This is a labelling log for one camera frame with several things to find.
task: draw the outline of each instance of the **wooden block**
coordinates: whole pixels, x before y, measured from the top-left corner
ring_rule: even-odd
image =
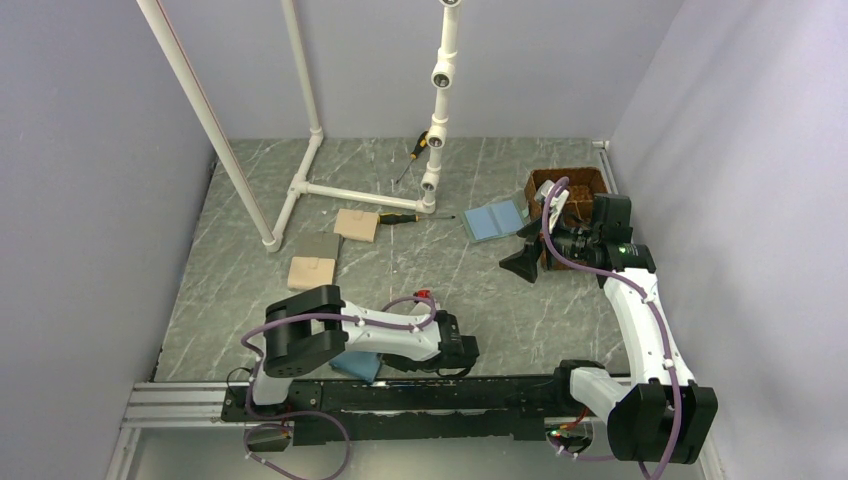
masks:
[[[341,208],[333,232],[351,240],[374,242],[379,222],[380,216],[376,213]]]
[[[292,257],[288,286],[292,290],[309,290],[332,285],[336,261],[330,258]]]
[[[341,245],[342,237],[338,233],[301,233],[297,239],[294,256],[338,260]]]

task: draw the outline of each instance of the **blue cloth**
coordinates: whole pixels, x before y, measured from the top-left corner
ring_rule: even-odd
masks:
[[[503,237],[524,226],[512,200],[466,210],[464,215],[474,241]]]
[[[373,352],[344,352],[330,360],[330,367],[373,383],[380,371],[380,359]]]

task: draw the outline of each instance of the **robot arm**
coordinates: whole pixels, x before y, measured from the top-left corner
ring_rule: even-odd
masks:
[[[553,190],[540,189],[543,196]],[[558,198],[549,203],[553,216],[559,217]],[[582,261],[598,273],[598,282],[612,304],[624,337],[630,363],[630,386],[624,386],[597,362],[564,361],[565,385],[572,398],[586,405],[607,425],[610,448],[619,460],[660,461],[671,437],[673,408],[682,408],[682,425],[670,458],[672,463],[692,463],[700,452],[715,417],[718,402],[711,388],[695,383],[671,336],[659,301],[656,267],[645,245],[631,243],[630,199],[619,195],[595,195],[590,225],[566,226],[553,221],[550,239],[561,256]],[[525,227],[519,235],[524,248],[501,260],[500,265],[529,282],[535,282],[536,262],[545,250],[539,232],[541,219]],[[553,263],[547,255],[548,265]],[[600,270],[615,272],[608,278]],[[643,299],[634,285],[644,291]],[[665,332],[649,304],[662,319]],[[664,345],[663,333],[668,339]],[[666,350],[673,362],[665,360]],[[673,365],[680,386],[682,405],[672,407],[672,381],[668,368]]]
[[[435,315],[433,321],[427,320]],[[456,317],[428,299],[408,315],[370,310],[341,299],[339,287],[325,285],[270,305],[265,323],[301,314],[336,314],[359,321],[293,322],[267,330],[265,361],[259,369],[253,401],[257,405],[286,400],[294,378],[324,365],[345,351],[380,353],[381,361],[402,371],[468,370],[479,356],[477,340],[460,335]]]

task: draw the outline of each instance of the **white pvc pipe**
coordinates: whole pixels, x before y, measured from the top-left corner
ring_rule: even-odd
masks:
[[[456,31],[459,24],[459,6],[445,7],[442,17],[442,50],[445,54],[456,52]]]
[[[341,188],[324,187],[311,183],[306,185],[306,193],[324,195],[325,197],[341,198],[344,200],[354,200],[357,202],[373,203],[376,205],[385,205],[387,207],[402,208],[405,210],[421,211],[419,202],[416,200],[406,200],[403,198],[386,197],[384,195],[374,195],[372,193],[343,190]]]
[[[439,65],[447,63],[449,64],[449,69],[453,71],[453,67],[456,64],[456,33],[459,23],[459,9],[459,5],[444,8],[444,15],[442,17],[442,42],[439,46],[436,68],[439,68]],[[439,130],[443,140],[447,138],[449,92],[450,88],[436,89],[436,106],[430,125],[430,132]],[[421,188],[424,189],[422,204],[425,213],[433,213],[436,210],[436,188],[438,188],[442,170],[442,149],[444,149],[444,143],[440,148],[430,149],[427,167],[424,175],[421,177]]]
[[[278,238],[281,243],[283,234],[286,230],[286,225],[288,225],[292,211],[294,210],[294,204],[297,202],[297,199],[300,198],[300,195],[304,193],[303,190],[305,188],[304,185],[306,184],[306,175],[309,173],[309,168],[315,160],[315,152],[318,151],[318,147],[321,146],[321,142],[323,140],[324,135],[320,133],[312,135],[309,139],[309,146],[306,148],[303,160],[300,161],[300,168],[297,169],[297,173],[289,186],[289,191],[286,194],[286,201],[283,203],[283,209],[280,210],[280,216],[277,217],[277,223],[274,224],[274,237]]]
[[[300,38],[294,0],[282,0],[282,3],[283,14],[286,17],[286,30],[289,32],[294,62],[300,77],[300,89],[303,91],[303,102],[306,103],[306,114],[309,116],[309,130],[316,134],[321,132],[321,124],[318,122],[318,109],[315,108],[315,97],[312,95],[312,83],[309,81],[309,70],[306,67],[306,55],[303,53],[303,41]]]
[[[433,120],[441,123],[447,122],[448,100],[450,89],[436,90],[436,110],[433,112]]]
[[[266,247],[274,245],[276,242],[274,235],[271,233],[271,228],[268,226],[268,221],[262,214],[259,204],[256,203],[256,197],[247,183],[247,178],[241,169],[241,165],[239,165],[232,148],[230,148],[229,142],[227,142],[227,137],[221,129],[221,124],[215,117],[209,99],[203,92],[203,87],[200,86],[200,81],[191,68],[191,64],[189,64],[185,50],[183,50],[177,34],[171,26],[171,22],[165,14],[164,7],[162,7],[159,0],[137,1],[142,13],[144,13],[144,17],[147,19],[147,23],[150,25],[150,29],[153,30],[153,35],[156,36],[156,40],[162,48],[162,52],[165,53],[165,57],[168,59],[168,63],[171,64],[177,80],[179,80],[180,85],[183,87],[183,91],[185,91],[188,101],[194,109],[194,113],[197,115],[198,120],[200,120],[203,130],[206,131],[212,147],[218,154],[221,164],[230,176],[230,180],[233,182],[239,198],[241,198],[242,203],[247,208],[247,212],[250,214],[250,218],[256,225],[257,230],[259,230],[259,234],[262,236],[262,243]]]

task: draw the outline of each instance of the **gray wall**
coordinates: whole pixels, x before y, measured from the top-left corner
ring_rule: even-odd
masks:
[[[465,0],[449,135],[609,138],[682,0]],[[279,0],[165,0],[231,138],[307,137]],[[334,137],[430,125],[437,0],[297,2]]]
[[[846,478],[848,5],[687,0],[612,139],[728,478]]]
[[[103,478],[211,148],[132,1],[0,2],[0,478]]]

